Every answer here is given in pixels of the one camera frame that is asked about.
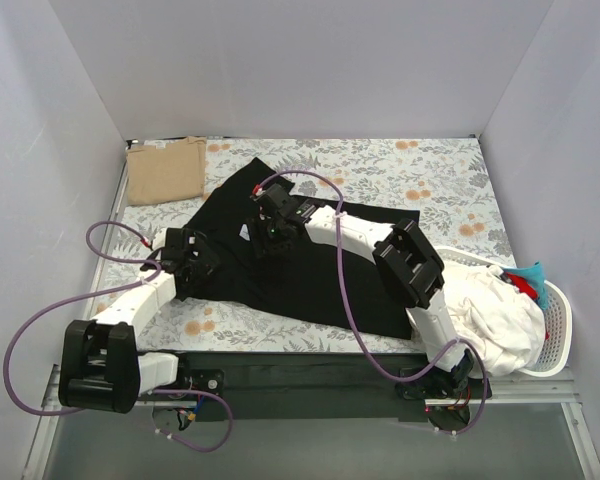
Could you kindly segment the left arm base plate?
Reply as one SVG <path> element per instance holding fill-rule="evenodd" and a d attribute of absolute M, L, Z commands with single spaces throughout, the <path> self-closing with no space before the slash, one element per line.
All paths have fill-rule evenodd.
<path fill-rule="evenodd" d="M 197 390 L 222 396 L 225 372 L 220 369 L 183 369 L 172 387 L 177 390 Z"/>

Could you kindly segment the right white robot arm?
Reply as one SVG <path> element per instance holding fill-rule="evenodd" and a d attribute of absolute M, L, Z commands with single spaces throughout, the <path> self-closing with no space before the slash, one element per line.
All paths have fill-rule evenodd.
<path fill-rule="evenodd" d="M 300 203 L 276 183 L 256 186 L 252 200 L 259 212 L 249 225 L 250 238 L 265 252 L 288 247 L 302 237 L 336 249 L 338 284 L 349 326 L 363 354 L 381 375 L 398 378 L 380 366 L 361 338 L 346 290 L 345 251 L 376 267 L 385 290 L 404 307 L 420 333 L 429 365 L 403 381 L 419 380 L 433 369 L 456 378 L 469 375 L 477 356 L 458 337 L 448 312 L 443 292 L 444 262 L 415 222 L 364 220 L 345 212 L 343 199 L 334 208 L 320 200 Z"/>

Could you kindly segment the black t shirt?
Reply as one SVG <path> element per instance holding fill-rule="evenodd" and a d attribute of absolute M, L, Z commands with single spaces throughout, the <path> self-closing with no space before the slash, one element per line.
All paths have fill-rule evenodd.
<path fill-rule="evenodd" d="M 336 250 L 307 238 L 281 255 L 257 259 L 240 235 L 257 212 L 250 195 L 273 171 L 260 159 L 230 176 L 189 220 L 188 227 L 207 236 L 220 257 L 220 268 L 195 297 L 236 302 L 255 310 L 311 323 L 348 327 L 339 290 Z M 408 339 L 406 311 L 387 294 L 376 267 L 349 252 L 343 255 L 346 289 L 359 331 Z"/>

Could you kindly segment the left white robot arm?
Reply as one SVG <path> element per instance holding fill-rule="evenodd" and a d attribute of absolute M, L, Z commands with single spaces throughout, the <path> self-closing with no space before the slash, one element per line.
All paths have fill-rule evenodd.
<path fill-rule="evenodd" d="M 205 234 L 189 228 L 166 228 L 150 247 L 137 286 L 65 330 L 62 406 L 127 413 L 141 395 L 181 382 L 183 361 L 173 353 L 142 352 L 137 338 L 171 301 L 194 296 L 219 270 L 220 258 Z"/>

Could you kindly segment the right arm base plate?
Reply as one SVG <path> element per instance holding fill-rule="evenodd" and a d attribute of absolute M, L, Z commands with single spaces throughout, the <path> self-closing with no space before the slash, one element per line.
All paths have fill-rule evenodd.
<path fill-rule="evenodd" d="M 395 384 L 399 397 L 406 400 L 441 400 L 446 410 L 460 410 L 470 400 L 480 400 L 483 392 L 487 399 L 492 395 L 491 387 L 484 389 L 482 379 L 472 379 L 466 373 L 450 373 L 434 367 L 426 375 L 413 382 Z"/>

